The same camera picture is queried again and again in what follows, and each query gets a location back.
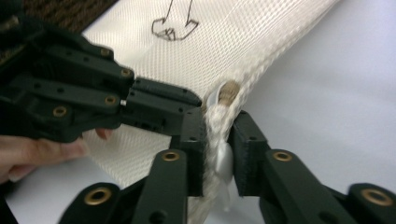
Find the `white mesh bag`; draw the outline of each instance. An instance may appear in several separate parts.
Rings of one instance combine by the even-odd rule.
[[[203,198],[189,201],[189,222],[202,223],[222,179],[219,148],[241,106],[268,66],[305,35],[336,0],[123,0],[84,32],[110,47],[138,77],[188,88],[205,99],[227,81],[239,91],[230,105],[212,104]],[[122,187],[149,172],[170,138],[121,126],[108,142],[84,138],[92,159]]]

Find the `black mechanical part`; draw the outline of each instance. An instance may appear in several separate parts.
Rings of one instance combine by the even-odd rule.
[[[180,135],[186,111],[200,105],[201,100],[191,91],[137,78],[121,112],[121,120],[151,132]]]
[[[149,176],[127,189],[98,183],[70,204],[60,224],[187,223],[187,156],[181,150],[158,153]]]
[[[246,111],[241,111],[233,122],[228,143],[233,149],[233,174],[239,195],[260,196],[260,162],[271,148]]]
[[[392,224],[396,220],[396,195],[373,184],[352,185],[344,205],[361,224]]]
[[[206,125],[201,107],[188,110],[183,118],[179,145],[189,159],[189,196],[204,196]]]
[[[48,58],[35,64],[41,77],[83,85],[96,90],[115,91],[125,97],[134,82],[134,72],[115,62],[104,60],[102,55],[91,55],[59,45],[46,49]]]
[[[12,87],[0,88],[0,106],[0,134],[5,135],[72,142],[84,131],[120,126],[117,115],[100,114],[67,102],[44,100]]]
[[[14,78],[9,86],[29,91],[34,95],[56,102],[67,102],[71,105],[101,111],[105,114],[117,113],[120,106],[120,97],[113,92],[89,90],[41,78],[20,76]]]
[[[279,149],[267,151],[262,171],[263,181],[267,181],[264,186],[271,188],[286,217],[284,223],[357,223],[295,154]],[[265,195],[268,193],[261,197],[264,219],[270,224],[279,223],[272,222],[271,215],[263,210],[270,203]]]
[[[132,224],[187,223],[187,156],[180,150],[157,154],[137,203]]]
[[[85,188],[65,210],[60,224],[130,224],[145,181],[123,190],[110,183]]]
[[[58,46],[67,46],[70,49],[76,49],[79,51],[86,52],[92,56],[106,59],[110,62],[114,61],[114,52],[111,49],[92,45],[82,35],[76,35],[65,30],[59,29],[53,25],[43,23],[42,24],[53,39],[56,40]]]
[[[114,184],[98,183],[84,189],[64,212],[61,224],[120,223],[116,216],[120,188]]]

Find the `brass screw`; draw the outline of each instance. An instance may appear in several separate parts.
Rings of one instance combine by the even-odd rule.
[[[274,158],[277,161],[291,161],[292,156],[287,152],[276,152],[274,153]]]
[[[380,206],[391,206],[393,200],[384,192],[378,189],[363,189],[361,195],[370,203],[375,203]]]
[[[84,202],[88,205],[98,205],[105,203],[111,197],[111,190],[108,188],[97,188],[85,195]]]
[[[235,100],[239,90],[240,86],[237,82],[233,80],[226,82],[220,89],[219,104],[230,106],[233,103],[233,100]]]
[[[109,95],[105,98],[105,104],[107,105],[114,105],[117,102],[117,99],[115,96]]]
[[[177,161],[178,159],[180,159],[180,156],[176,152],[163,153],[164,161]]]
[[[110,55],[110,50],[109,49],[100,49],[100,54],[104,57],[107,57]]]
[[[127,68],[122,68],[121,74],[123,77],[129,77],[131,75],[131,70],[129,70]]]
[[[53,114],[53,117],[61,118],[67,114],[67,109],[66,109],[66,107],[60,105],[60,106],[55,107],[52,110],[52,114]]]

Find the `white net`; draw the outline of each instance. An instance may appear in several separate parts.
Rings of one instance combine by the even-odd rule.
[[[209,146],[205,197],[191,199],[190,223],[202,223],[217,195],[211,167],[235,115],[268,66],[306,34],[336,0],[134,0],[119,1],[84,35],[114,49],[118,63],[138,77],[171,83],[205,98],[224,80],[240,92],[230,107],[206,115]],[[128,186],[149,172],[153,156],[169,138],[122,126],[109,142],[85,136],[92,158]]]

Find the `white table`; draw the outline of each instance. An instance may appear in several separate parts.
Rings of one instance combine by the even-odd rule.
[[[245,110],[273,148],[296,153],[325,185],[396,192],[396,2],[339,3],[277,60]],[[7,201],[17,220],[55,223],[77,193],[114,182],[88,159],[42,168]],[[206,223],[262,223],[257,199],[217,204]]]

